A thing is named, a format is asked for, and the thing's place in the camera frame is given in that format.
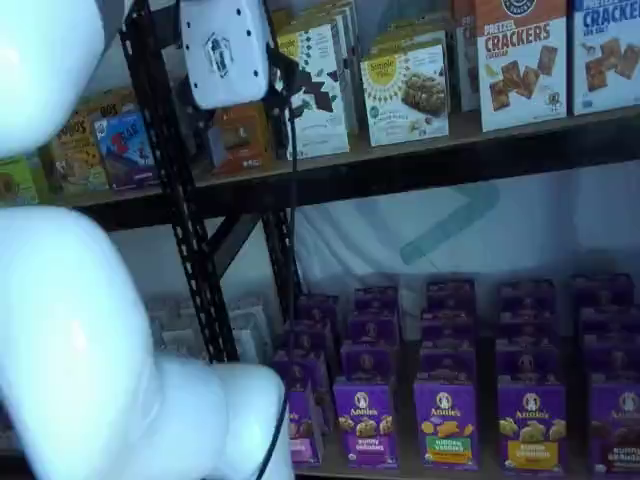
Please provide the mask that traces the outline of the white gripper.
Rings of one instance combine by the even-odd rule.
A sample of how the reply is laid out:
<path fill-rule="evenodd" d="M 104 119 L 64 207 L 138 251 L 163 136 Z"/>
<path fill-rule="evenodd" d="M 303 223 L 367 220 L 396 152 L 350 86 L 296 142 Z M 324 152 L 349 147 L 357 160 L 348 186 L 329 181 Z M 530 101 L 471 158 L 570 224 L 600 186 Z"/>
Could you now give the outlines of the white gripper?
<path fill-rule="evenodd" d="M 196 106 L 214 110 L 262 99 L 268 89 L 268 21 L 256 0 L 192 0 L 179 8 Z"/>

